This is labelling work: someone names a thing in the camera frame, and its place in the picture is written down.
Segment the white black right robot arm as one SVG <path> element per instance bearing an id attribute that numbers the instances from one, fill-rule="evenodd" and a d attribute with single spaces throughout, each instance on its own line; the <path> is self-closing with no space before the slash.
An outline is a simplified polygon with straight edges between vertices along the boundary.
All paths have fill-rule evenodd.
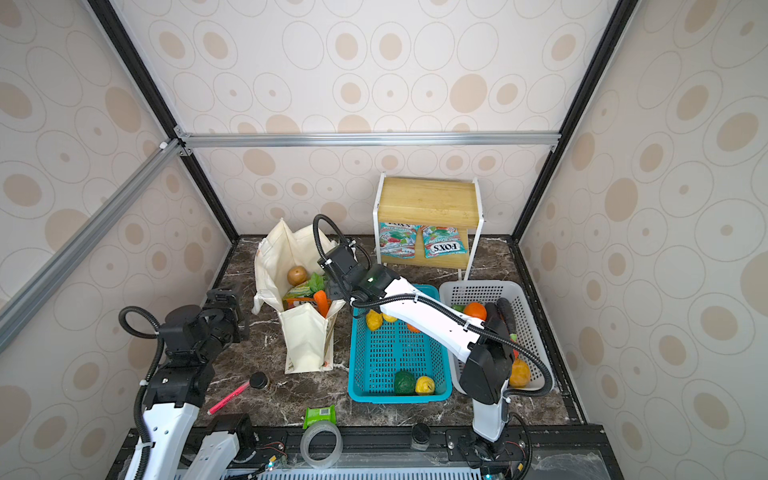
<path id="1" fill-rule="evenodd" d="M 377 311 L 420 330 L 464 363 L 460 385 L 473 401 L 476 449 L 491 450 L 509 421 L 512 396 L 541 397 L 553 386 L 553 376 L 538 354 L 514 341 L 507 320 L 514 312 L 509 301 L 491 304 L 484 320 L 460 313 L 413 286 L 392 269 L 375 263 L 364 248 L 346 237 L 327 215 L 312 221 L 318 265 L 330 277 L 340 298 L 363 313 Z M 537 369 L 544 385 L 524 391 L 509 385 L 513 362 L 524 359 Z"/>

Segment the orange pink snack bag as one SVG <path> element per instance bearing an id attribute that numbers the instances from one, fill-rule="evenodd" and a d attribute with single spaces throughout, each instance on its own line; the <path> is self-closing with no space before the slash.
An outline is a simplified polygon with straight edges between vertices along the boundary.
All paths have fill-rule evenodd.
<path id="1" fill-rule="evenodd" d="M 316 307 L 316 303 L 313 297 L 296 297 L 283 299 L 283 307 L 285 310 L 290 310 L 304 304 L 308 304 L 312 308 Z"/>

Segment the green yellow snack bag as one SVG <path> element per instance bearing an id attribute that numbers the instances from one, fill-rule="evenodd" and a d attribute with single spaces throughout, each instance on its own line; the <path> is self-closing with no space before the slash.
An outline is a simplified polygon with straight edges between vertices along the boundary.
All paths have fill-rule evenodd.
<path id="1" fill-rule="evenodd" d="M 318 291 L 325 290 L 325 283 L 325 275 L 313 273 L 307 281 L 292 287 L 284 295 L 284 299 L 312 298 Z"/>

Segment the orange carrot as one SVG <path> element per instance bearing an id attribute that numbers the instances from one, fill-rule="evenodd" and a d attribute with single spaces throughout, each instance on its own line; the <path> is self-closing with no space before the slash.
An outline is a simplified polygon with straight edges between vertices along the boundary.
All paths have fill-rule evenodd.
<path id="1" fill-rule="evenodd" d="M 313 294 L 313 300 L 316 305 L 317 312 L 323 318 L 327 318 L 331 307 L 331 301 L 328 299 L 326 292 L 324 290 L 315 292 Z"/>

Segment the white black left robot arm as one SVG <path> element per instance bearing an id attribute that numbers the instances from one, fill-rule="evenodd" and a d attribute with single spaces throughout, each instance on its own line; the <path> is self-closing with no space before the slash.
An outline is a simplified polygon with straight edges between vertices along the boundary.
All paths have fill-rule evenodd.
<path id="1" fill-rule="evenodd" d="M 119 312 L 118 322 L 127 333 L 157 343 L 134 402 L 139 439 L 127 478 L 175 477 L 214 377 L 215 359 L 249 336 L 241 296 L 240 285 L 211 289 L 202 305 L 178 307 L 163 322 L 138 306 Z"/>

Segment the cream canvas grocery bag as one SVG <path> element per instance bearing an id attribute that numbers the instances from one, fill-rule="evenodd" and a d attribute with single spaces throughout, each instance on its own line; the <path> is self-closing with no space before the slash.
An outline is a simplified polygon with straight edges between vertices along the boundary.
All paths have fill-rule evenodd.
<path id="1" fill-rule="evenodd" d="M 294 232 L 281 220 L 261 240 L 254 259 L 253 312 L 265 305 L 277 312 L 287 374 L 333 368 L 334 327 L 345 302 L 331 298 L 315 240 L 310 226 Z"/>

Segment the brown potato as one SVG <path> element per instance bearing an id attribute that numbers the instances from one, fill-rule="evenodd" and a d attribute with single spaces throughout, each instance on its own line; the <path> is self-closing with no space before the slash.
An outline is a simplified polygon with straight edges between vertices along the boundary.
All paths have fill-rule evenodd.
<path id="1" fill-rule="evenodd" d="M 292 267 L 291 269 L 288 270 L 286 274 L 286 279 L 292 287 L 295 287 L 307 282 L 309 278 L 310 278 L 310 274 L 308 273 L 306 268 L 300 265 Z"/>

